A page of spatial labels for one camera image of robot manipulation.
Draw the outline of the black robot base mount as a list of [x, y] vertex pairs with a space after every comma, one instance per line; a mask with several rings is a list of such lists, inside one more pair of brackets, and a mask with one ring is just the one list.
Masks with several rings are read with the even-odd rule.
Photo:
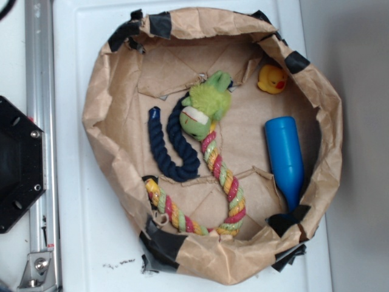
[[1, 234], [45, 191], [43, 131], [1, 96]]

